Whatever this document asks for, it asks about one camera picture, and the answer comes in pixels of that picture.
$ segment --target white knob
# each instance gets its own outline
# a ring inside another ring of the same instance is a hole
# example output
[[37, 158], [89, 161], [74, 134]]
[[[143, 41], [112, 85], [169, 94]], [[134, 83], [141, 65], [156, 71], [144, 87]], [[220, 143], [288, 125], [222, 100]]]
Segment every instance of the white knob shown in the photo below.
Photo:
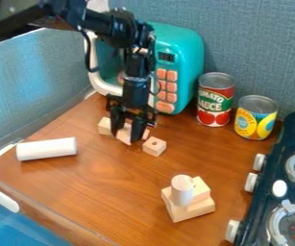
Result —
[[287, 184], [285, 181], [277, 180], [273, 184], [273, 195], [276, 197], [283, 197], [287, 192]]
[[253, 170], [260, 171], [264, 165], [265, 155], [257, 154], [253, 163]]
[[255, 189], [255, 186], [256, 186], [257, 178], [258, 178], [258, 174], [249, 173], [245, 182], [244, 189], [248, 192], [253, 193], [253, 190]]
[[236, 238], [237, 231], [239, 227], [239, 222], [235, 220], [230, 220], [226, 230], [226, 240], [234, 243], [234, 239]]

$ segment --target toy stove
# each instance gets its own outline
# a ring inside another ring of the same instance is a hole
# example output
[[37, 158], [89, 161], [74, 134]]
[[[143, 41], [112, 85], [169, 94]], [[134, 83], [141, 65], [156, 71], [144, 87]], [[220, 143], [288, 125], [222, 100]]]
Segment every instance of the toy stove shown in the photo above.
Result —
[[243, 221], [229, 222], [226, 239], [234, 245], [295, 246], [295, 112], [269, 156], [257, 154], [245, 190], [254, 193]]

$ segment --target gray fabric wall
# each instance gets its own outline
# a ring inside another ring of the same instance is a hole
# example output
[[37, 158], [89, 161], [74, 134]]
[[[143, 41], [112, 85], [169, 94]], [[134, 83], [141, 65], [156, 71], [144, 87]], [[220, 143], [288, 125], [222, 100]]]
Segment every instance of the gray fabric wall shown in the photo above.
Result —
[[110, 6], [199, 32], [206, 71], [234, 76], [236, 102], [260, 94], [279, 102], [281, 118], [295, 111], [295, 0], [110, 0]]
[[1, 42], [0, 146], [36, 131], [88, 90], [80, 34], [41, 30]]

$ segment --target toy microwave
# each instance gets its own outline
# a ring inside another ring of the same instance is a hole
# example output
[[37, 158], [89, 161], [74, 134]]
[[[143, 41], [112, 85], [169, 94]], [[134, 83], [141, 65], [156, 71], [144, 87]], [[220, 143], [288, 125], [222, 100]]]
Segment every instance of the toy microwave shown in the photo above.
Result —
[[[204, 67], [204, 43], [194, 31], [168, 24], [150, 22], [157, 37], [156, 70], [149, 105], [160, 112], [181, 112], [197, 91], [197, 79]], [[92, 86], [101, 94], [122, 95], [121, 56], [108, 61], [113, 48], [95, 38], [92, 43], [92, 66], [107, 64], [99, 72], [89, 73]]]

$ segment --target tin can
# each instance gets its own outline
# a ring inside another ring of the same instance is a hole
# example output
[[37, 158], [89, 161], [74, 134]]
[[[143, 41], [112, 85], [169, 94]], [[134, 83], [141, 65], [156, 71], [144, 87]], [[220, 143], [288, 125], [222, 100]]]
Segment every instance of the tin can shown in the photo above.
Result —
[[225, 73], [206, 73], [199, 78], [197, 119], [210, 127], [230, 121], [234, 97], [234, 79]]
[[266, 139], [274, 128], [276, 102], [265, 96], [249, 95], [239, 99], [234, 130], [252, 140]]

